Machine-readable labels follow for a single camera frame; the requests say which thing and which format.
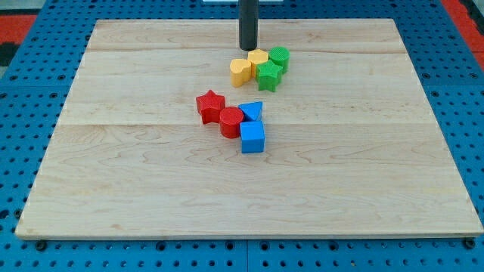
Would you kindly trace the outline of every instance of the green block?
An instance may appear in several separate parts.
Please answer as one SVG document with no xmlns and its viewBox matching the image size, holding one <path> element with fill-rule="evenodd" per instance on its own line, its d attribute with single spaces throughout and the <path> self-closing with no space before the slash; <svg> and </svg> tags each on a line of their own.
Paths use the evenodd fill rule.
<svg viewBox="0 0 484 272">
<path fill-rule="evenodd" d="M 276 91 L 276 86 L 281 83 L 281 80 L 281 66 L 275 65 L 271 60 L 257 65 L 256 81 L 259 83 L 259 91 L 269 90 L 274 92 Z"/>
<path fill-rule="evenodd" d="M 287 48 L 278 46 L 271 49 L 269 52 L 269 59 L 274 61 L 278 66 L 282 67 L 282 73 L 285 74 L 289 68 L 290 52 Z"/>
</svg>

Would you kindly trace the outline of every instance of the blue triangular prism block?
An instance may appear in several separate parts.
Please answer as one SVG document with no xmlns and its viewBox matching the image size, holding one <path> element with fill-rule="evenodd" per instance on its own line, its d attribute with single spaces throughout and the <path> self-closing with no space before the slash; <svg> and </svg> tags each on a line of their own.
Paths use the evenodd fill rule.
<svg viewBox="0 0 484 272">
<path fill-rule="evenodd" d="M 245 122 L 260 121 L 262 117 L 261 101 L 240 104 L 239 109 L 242 110 L 242 112 L 244 112 Z"/>
</svg>

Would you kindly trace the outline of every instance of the red cylinder block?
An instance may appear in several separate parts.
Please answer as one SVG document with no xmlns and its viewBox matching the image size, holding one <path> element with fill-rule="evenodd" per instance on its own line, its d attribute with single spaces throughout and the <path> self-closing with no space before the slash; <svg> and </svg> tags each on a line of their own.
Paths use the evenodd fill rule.
<svg viewBox="0 0 484 272">
<path fill-rule="evenodd" d="M 220 112 L 220 133 L 226 138 L 240 137 L 240 124 L 244 113 L 237 107 L 226 107 Z"/>
</svg>

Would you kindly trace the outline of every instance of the wood grain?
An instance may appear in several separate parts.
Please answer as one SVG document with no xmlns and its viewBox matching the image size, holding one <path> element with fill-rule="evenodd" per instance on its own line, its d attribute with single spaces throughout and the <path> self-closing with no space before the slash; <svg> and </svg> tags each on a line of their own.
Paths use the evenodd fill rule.
<svg viewBox="0 0 484 272">
<path fill-rule="evenodd" d="M 234 20 L 100 20 L 17 226 L 26 240 L 345 239 L 484 230 L 392 20 L 261 20 L 278 92 L 230 83 Z M 264 101 L 266 151 L 194 98 Z"/>
</svg>

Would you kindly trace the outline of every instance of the black metal pole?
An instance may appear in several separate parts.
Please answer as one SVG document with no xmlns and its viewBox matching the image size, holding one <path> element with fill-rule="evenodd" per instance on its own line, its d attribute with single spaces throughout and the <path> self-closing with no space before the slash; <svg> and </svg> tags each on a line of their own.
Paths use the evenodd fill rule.
<svg viewBox="0 0 484 272">
<path fill-rule="evenodd" d="M 259 0 L 239 0 L 239 45 L 251 51 L 257 48 Z"/>
</svg>

